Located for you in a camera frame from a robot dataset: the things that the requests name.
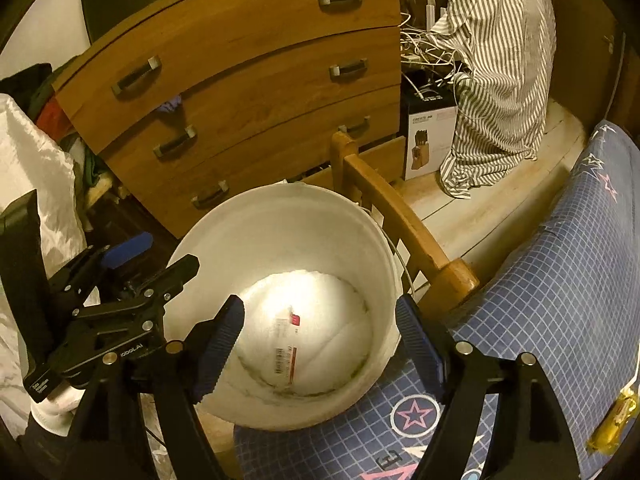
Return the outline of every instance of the wooden dresser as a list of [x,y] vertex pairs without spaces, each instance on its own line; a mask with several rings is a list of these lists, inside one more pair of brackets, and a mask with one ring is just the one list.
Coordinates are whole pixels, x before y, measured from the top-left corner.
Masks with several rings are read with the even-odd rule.
[[[399,12],[399,0],[158,0],[54,88],[87,145],[180,237],[226,198],[322,167],[337,129],[400,177]],[[157,110],[178,94],[174,112]],[[330,174],[307,181],[328,187]]]

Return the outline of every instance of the screw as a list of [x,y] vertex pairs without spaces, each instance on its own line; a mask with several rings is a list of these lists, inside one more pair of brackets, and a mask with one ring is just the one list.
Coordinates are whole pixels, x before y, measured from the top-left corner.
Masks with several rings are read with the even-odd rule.
[[522,354],[520,356],[520,359],[527,366],[533,366],[534,364],[536,364],[538,362],[537,359],[536,359],[536,356],[533,355],[533,354],[530,354],[529,352],[524,352],[524,354]]
[[116,352],[109,352],[108,354],[105,354],[104,357],[102,358],[102,362],[106,365],[112,365],[117,360],[118,360],[118,354],[116,354]]
[[182,352],[182,349],[184,348],[184,345],[182,344],[182,341],[169,341],[165,346],[164,346],[164,351],[167,352],[168,354],[179,354],[180,352]]
[[474,348],[471,346],[471,343],[460,341],[459,343],[456,343],[456,350],[462,355],[469,355],[474,351]]

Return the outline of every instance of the cardboard box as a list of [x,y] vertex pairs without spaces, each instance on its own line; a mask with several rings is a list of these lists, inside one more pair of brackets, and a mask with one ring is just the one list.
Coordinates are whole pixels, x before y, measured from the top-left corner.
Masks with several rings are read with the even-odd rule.
[[450,92],[424,92],[425,100],[402,82],[400,131],[407,136],[407,158],[404,179],[433,173],[451,149],[456,130],[458,109]]

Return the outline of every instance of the striped shirt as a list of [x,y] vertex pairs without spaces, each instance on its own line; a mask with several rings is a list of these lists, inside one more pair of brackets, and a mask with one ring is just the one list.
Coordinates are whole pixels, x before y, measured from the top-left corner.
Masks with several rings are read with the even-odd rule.
[[556,50],[552,3],[449,0],[429,37],[466,66],[452,79],[460,112],[440,176],[451,196],[470,198],[471,187],[536,158]]

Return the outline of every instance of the wooden chair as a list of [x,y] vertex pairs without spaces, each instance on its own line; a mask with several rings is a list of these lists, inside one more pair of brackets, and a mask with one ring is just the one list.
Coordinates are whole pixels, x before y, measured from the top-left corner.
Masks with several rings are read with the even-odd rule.
[[[479,280],[462,259],[449,261],[428,229],[372,167],[358,155],[358,145],[351,137],[337,132],[330,148],[334,191],[384,217],[382,229],[396,247],[400,240],[409,251],[406,267],[415,282],[422,272],[430,286],[418,302],[422,314],[441,319],[459,306],[478,288]],[[402,274],[402,288],[410,290],[409,279]]]

